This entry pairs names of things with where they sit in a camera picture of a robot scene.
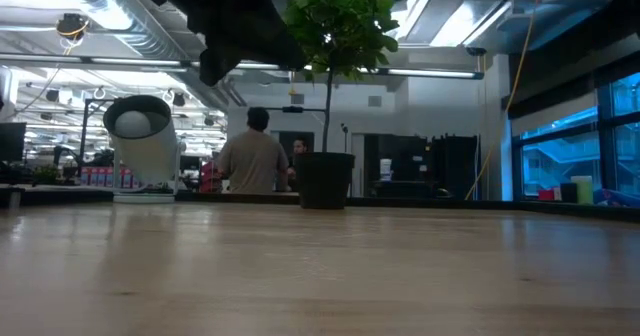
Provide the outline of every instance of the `tree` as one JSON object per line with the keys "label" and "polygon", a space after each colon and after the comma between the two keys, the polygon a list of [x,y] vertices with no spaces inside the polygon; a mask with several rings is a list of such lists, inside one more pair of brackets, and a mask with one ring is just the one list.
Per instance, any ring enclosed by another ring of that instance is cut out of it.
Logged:
{"label": "tree", "polygon": [[388,65],[384,49],[398,51],[398,42],[385,33],[398,27],[391,18],[392,0],[289,0],[284,14],[289,31],[309,59],[305,78],[328,73],[322,151],[327,151],[334,77],[363,78],[378,63]]}

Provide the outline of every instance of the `computer monitor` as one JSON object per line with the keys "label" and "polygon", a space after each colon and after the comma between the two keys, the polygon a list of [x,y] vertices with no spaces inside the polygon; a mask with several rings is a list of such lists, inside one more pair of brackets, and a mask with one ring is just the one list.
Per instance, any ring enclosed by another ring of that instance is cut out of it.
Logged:
{"label": "computer monitor", "polygon": [[0,161],[22,161],[26,123],[0,123]]}
{"label": "computer monitor", "polygon": [[200,157],[180,156],[180,170],[200,170]]}

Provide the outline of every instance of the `blue window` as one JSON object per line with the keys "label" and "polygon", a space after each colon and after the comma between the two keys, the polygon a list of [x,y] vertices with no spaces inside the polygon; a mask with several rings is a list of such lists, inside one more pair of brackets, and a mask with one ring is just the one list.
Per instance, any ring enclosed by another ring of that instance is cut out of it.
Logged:
{"label": "blue window", "polygon": [[525,195],[537,196],[539,190],[571,182],[572,176],[591,176],[594,189],[601,188],[597,132],[523,147],[522,181]]}
{"label": "blue window", "polygon": [[537,129],[527,131],[522,134],[522,138],[528,139],[575,126],[586,125],[596,121],[598,121],[598,108],[594,106],[560,120],[553,121],[550,124],[538,127]]}
{"label": "blue window", "polygon": [[640,111],[640,72],[614,82],[612,88],[615,116]]}
{"label": "blue window", "polygon": [[640,195],[640,123],[616,127],[618,191]]}

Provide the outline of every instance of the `beige shirt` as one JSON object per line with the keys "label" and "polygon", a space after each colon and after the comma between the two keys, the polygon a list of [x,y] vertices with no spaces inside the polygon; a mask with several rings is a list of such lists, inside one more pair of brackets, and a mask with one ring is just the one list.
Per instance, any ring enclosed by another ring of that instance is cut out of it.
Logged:
{"label": "beige shirt", "polygon": [[271,193],[276,177],[282,177],[279,173],[286,175],[287,167],[289,161],[282,145],[251,129],[227,141],[218,158],[218,169],[229,176],[233,193]]}

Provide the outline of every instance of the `man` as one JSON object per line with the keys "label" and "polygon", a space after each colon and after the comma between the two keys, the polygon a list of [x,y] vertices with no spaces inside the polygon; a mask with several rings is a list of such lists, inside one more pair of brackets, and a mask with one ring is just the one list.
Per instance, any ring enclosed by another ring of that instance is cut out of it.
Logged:
{"label": "man", "polygon": [[307,145],[307,139],[304,136],[298,136],[296,140],[293,142],[293,157],[289,159],[289,169],[287,170],[287,175],[289,176],[289,188],[293,192],[298,191],[298,185],[296,183],[296,169],[293,165],[293,160],[295,155],[305,153],[309,150]]}
{"label": "man", "polygon": [[218,169],[229,177],[231,192],[271,193],[276,175],[278,189],[284,190],[289,163],[282,145],[263,133],[268,125],[267,110],[250,108],[247,113],[249,130],[227,141],[222,148]]}

